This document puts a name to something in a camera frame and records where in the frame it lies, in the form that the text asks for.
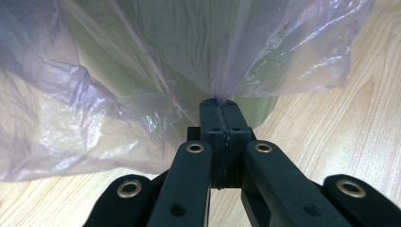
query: plastic bag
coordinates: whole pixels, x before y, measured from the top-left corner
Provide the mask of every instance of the plastic bag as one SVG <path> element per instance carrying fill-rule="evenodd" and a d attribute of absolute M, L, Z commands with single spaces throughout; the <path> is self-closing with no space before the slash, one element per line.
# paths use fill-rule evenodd
<path fill-rule="evenodd" d="M 160 173 L 208 97 L 342 85 L 372 5 L 1 1 L 0 180 Z"/>

